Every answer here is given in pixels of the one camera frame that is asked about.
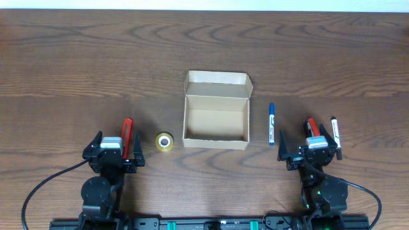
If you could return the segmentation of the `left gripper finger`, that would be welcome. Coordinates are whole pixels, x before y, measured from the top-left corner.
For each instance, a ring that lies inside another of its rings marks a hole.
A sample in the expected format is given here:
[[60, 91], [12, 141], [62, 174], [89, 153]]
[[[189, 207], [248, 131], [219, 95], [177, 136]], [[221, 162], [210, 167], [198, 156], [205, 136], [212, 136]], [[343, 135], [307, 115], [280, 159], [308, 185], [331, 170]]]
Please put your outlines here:
[[99, 131], [94, 139], [84, 148], [83, 153], [92, 153], [93, 148], [99, 147], [100, 143], [102, 142], [102, 131]]
[[133, 149], [134, 158], [137, 162], [144, 162], [144, 155], [141, 148], [141, 138], [140, 134], [137, 133], [134, 139], [134, 149]]

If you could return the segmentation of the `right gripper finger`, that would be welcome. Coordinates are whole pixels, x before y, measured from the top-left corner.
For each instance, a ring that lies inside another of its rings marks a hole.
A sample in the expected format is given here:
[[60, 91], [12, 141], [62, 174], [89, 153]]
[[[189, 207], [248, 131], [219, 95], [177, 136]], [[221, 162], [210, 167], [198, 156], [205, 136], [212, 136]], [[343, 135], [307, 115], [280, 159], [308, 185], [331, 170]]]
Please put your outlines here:
[[319, 125], [319, 132], [320, 135], [324, 136], [324, 138], [326, 139], [327, 143], [328, 143], [328, 147], [332, 148], [332, 149], [336, 149], [336, 142], [335, 140], [332, 138], [332, 136], [327, 132], [327, 130], [325, 129], [325, 127], [320, 124]]
[[279, 157], [286, 157], [288, 156], [288, 148], [286, 145], [286, 141], [285, 141], [285, 136], [284, 136], [284, 132], [282, 130], [279, 131], [279, 151], [278, 151], [278, 156]]

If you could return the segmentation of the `black whiteboard marker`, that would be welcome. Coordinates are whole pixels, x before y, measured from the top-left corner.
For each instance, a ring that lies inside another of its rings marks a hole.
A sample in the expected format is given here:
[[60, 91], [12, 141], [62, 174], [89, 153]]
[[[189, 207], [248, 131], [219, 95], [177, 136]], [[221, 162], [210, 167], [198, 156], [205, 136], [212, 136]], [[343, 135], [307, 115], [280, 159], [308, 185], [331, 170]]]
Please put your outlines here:
[[338, 127], [337, 119], [335, 116], [331, 117], [331, 124], [332, 124], [334, 140], [337, 143], [336, 157], [338, 160], [342, 160], [343, 156], [342, 156], [342, 151], [341, 151], [341, 140], [340, 140], [340, 135], [339, 135], [339, 127]]

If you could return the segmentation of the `yellow clear tape roll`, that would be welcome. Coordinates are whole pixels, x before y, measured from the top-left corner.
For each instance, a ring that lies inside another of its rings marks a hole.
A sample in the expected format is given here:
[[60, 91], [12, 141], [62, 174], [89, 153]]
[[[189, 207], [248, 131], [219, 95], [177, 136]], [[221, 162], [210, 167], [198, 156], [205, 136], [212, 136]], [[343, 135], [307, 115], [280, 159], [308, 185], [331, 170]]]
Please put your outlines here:
[[173, 137], [169, 133], [160, 133], [155, 139], [156, 147], [159, 151], [167, 152], [170, 151], [174, 146]]

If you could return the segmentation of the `blue whiteboard marker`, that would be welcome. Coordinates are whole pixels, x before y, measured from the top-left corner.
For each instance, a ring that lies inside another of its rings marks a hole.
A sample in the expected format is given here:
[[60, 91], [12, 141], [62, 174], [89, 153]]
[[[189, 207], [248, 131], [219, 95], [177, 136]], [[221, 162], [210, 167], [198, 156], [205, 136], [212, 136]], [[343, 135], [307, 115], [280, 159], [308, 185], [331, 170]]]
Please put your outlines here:
[[269, 145], [271, 146], [275, 144], [274, 127], [275, 127], [275, 105], [271, 103], [269, 106]]

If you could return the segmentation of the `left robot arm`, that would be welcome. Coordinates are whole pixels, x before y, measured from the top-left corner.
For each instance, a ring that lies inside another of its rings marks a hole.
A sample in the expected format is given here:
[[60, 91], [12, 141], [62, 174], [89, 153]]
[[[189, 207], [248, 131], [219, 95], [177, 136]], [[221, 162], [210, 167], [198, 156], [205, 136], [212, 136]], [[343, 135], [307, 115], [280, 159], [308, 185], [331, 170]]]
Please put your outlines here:
[[99, 131], [82, 153], [97, 173], [81, 188], [82, 213], [78, 229], [133, 229], [133, 220], [120, 210], [125, 175], [145, 165], [140, 135], [134, 140], [133, 158], [125, 158], [121, 137], [104, 137]]

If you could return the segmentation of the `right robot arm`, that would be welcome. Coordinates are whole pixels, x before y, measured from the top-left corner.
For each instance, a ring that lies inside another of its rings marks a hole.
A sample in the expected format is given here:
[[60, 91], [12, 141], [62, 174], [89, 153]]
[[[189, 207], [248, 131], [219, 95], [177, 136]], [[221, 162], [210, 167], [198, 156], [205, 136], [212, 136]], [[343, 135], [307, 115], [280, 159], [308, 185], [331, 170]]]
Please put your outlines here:
[[301, 200], [307, 208], [291, 221], [293, 229], [344, 228], [341, 213], [347, 209], [347, 185], [323, 172], [323, 167], [336, 155], [337, 147], [323, 125], [320, 125], [319, 134], [308, 137], [297, 152], [288, 150], [284, 132], [280, 132], [277, 159], [286, 162], [287, 170], [298, 171], [302, 185]]

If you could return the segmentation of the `open cardboard box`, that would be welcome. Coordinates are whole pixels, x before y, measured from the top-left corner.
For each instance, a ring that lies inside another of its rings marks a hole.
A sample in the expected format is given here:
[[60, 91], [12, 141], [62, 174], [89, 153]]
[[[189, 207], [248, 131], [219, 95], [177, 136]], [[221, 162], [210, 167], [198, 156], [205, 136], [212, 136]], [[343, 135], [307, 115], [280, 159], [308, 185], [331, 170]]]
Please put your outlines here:
[[252, 90], [247, 73], [189, 70], [184, 82], [183, 146], [245, 150], [250, 143]]

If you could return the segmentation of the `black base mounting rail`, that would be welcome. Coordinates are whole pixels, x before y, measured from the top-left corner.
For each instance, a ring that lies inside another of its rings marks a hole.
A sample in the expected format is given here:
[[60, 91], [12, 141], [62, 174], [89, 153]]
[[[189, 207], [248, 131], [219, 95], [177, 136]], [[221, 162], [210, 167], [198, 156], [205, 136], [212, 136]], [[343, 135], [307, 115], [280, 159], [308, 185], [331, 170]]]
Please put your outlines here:
[[310, 223], [303, 223], [296, 217], [277, 215], [263, 218], [194, 218], [194, 219], [159, 219], [135, 218], [122, 221], [80, 220], [52, 221], [50, 230], [72, 229], [115, 229], [115, 230], [287, 230], [287, 229], [369, 229], [369, 221], [364, 216], [335, 216], [313, 218]]

